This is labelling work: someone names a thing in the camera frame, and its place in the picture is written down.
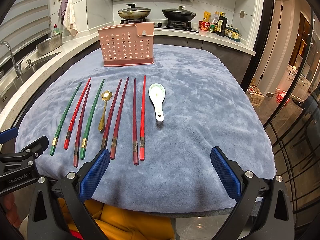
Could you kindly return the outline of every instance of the stainless steel sink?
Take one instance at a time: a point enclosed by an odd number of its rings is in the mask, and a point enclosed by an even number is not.
[[[10,98],[18,91],[18,89],[45,63],[59,54],[55,53],[32,63],[32,66],[27,66],[22,69],[22,76],[17,77],[17,74],[12,67],[2,79],[0,79],[0,113],[8,103]]]

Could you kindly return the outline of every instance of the chopstick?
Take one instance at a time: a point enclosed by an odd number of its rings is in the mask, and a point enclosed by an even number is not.
[[[138,146],[137,146],[137,113],[136,113],[136,79],[133,83],[133,113],[132,113],[132,146],[133,164],[138,165]]]
[[[83,102],[81,114],[80,114],[80,119],[79,119],[79,124],[78,124],[77,137],[76,137],[76,143],[75,143],[75,153],[73,156],[73,166],[75,166],[76,168],[78,167],[78,164],[79,164],[79,146],[80,146],[80,138],[81,138],[81,129],[82,129],[82,122],[83,122],[83,117],[84,117],[85,105],[87,104],[90,87],[91,87],[91,85],[89,85],[87,93],[84,98],[84,102]]]
[[[87,90],[88,88],[88,85],[90,83],[90,80],[91,78],[89,78],[87,84],[85,85],[82,93],[81,93],[81,96],[79,98],[79,101],[78,101],[78,104],[76,105],[76,109],[73,113],[73,116],[71,118],[71,122],[70,122],[70,125],[69,125],[69,128],[68,128],[68,132],[67,132],[67,136],[66,136],[66,140],[64,141],[64,149],[67,150],[68,147],[69,147],[69,142],[70,142],[70,138],[71,138],[71,133],[72,133],[72,130],[73,130],[73,125],[75,124],[75,120],[76,120],[76,117],[77,117],[77,114],[78,114],[78,111],[79,111],[79,108],[80,108],[80,105],[81,105],[81,102],[82,102],[82,99],[84,97],[84,94],[85,94],[85,91]]]
[[[146,75],[143,78],[141,121],[140,121],[140,160],[144,161],[144,113],[146,102]]]
[[[84,156],[85,156],[85,150],[87,148],[87,141],[88,141],[88,136],[89,136],[89,132],[90,132],[90,126],[91,126],[91,123],[92,123],[94,110],[96,108],[97,101],[98,101],[98,98],[100,96],[100,92],[101,92],[103,83],[104,83],[104,79],[102,79],[101,85],[100,85],[100,87],[99,87],[99,89],[97,91],[96,98],[94,99],[93,105],[91,107],[91,111],[90,111],[90,114],[89,114],[87,126],[85,127],[85,131],[84,131],[84,135],[83,135],[83,139],[82,139],[82,143],[81,143],[81,150],[80,150],[80,159],[81,160],[83,160]]]
[[[119,90],[120,90],[121,81],[122,81],[122,78],[120,78],[119,85],[117,87],[117,91],[115,93],[115,96],[113,97],[112,105],[111,105],[111,108],[110,108],[110,111],[109,111],[109,116],[108,116],[108,119],[107,119],[107,124],[106,124],[106,127],[104,129],[104,133],[103,133],[101,149],[106,149],[107,148],[107,142],[108,142],[108,137],[109,137],[111,120],[112,120],[112,116],[113,116],[113,110],[115,109],[116,100],[117,100],[117,96],[118,96],[118,93],[119,93]]]
[[[123,89],[122,98],[120,101],[120,106],[119,106],[118,115],[117,115],[117,119],[116,119],[115,130],[113,131],[113,138],[112,138],[112,144],[111,144],[111,150],[110,150],[110,159],[111,160],[114,160],[114,158],[116,156],[116,147],[117,147],[119,126],[120,126],[120,119],[121,119],[121,113],[122,113],[125,92],[127,91],[128,81],[129,81],[129,78],[127,78],[127,82],[125,83],[125,86]]]
[[[76,88],[76,91],[73,93],[69,103],[67,104],[67,107],[66,109],[64,110],[64,113],[61,117],[61,120],[60,120],[60,123],[58,125],[58,128],[57,128],[57,131],[56,131],[56,134],[54,135],[54,138],[53,138],[53,141],[52,141],[52,146],[51,146],[51,150],[50,150],[50,155],[53,156],[55,150],[56,150],[56,146],[57,146],[57,143],[58,143],[58,139],[59,139],[59,135],[60,135],[60,132],[61,132],[61,128],[62,128],[62,125],[64,123],[64,120],[66,119],[66,116],[67,116],[67,113],[69,111],[69,108],[71,106],[71,103],[73,101],[73,99],[75,98],[76,96],[76,93],[78,92],[80,86],[81,86],[82,82],[80,82]]]

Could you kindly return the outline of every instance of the white ceramic spoon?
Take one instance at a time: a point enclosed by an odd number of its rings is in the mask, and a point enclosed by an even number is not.
[[[165,90],[163,85],[156,83],[152,84],[149,87],[149,97],[155,107],[157,121],[162,122],[164,119],[162,111],[162,102],[165,97]]]

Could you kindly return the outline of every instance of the white towel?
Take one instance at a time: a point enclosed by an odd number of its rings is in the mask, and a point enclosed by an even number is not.
[[[75,36],[78,33],[72,0],[68,0],[63,26],[71,33],[72,36]]]

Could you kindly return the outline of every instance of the wok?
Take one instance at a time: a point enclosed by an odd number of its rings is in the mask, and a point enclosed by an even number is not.
[[[118,11],[119,16],[125,20],[137,20],[146,18],[151,9],[144,8],[144,7],[135,7],[136,3],[127,4],[131,6],[130,8],[121,9]]]
[[[163,9],[162,13],[165,17],[169,20],[179,21],[179,22],[189,22],[191,21],[196,14],[190,12],[188,10],[183,9],[185,6],[179,5],[179,8],[172,8],[172,9]]]

